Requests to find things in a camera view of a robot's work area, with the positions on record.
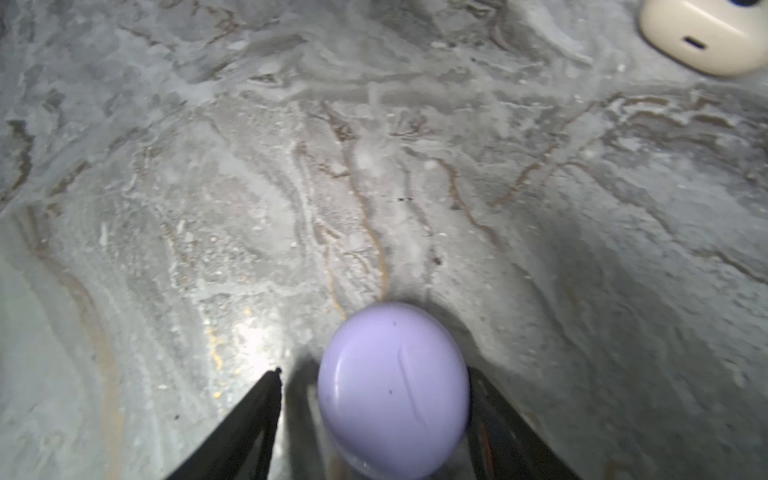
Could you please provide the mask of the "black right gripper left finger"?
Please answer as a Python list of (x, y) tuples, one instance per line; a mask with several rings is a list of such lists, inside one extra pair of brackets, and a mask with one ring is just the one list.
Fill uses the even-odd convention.
[(281, 413), (281, 373), (265, 372), (168, 480), (267, 478)]

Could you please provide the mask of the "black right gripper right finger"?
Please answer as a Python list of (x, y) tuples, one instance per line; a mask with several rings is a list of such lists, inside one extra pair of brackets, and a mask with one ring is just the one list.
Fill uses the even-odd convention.
[(466, 431), (473, 471), (483, 480), (578, 480), (480, 370), (468, 369)]

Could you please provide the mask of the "purple round earbud case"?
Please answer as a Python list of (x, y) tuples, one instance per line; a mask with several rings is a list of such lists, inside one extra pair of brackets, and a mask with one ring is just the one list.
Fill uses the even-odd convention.
[(368, 306), (336, 330), (317, 391), (331, 441), (369, 479), (428, 478), (469, 420), (468, 368), (453, 336), (401, 302)]

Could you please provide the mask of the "cream earbud charging case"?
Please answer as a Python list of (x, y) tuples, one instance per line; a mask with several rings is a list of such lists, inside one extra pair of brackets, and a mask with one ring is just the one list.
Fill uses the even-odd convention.
[(734, 77), (767, 65), (763, 0), (647, 0), (638, 26), (651, 46), (700, 73)]

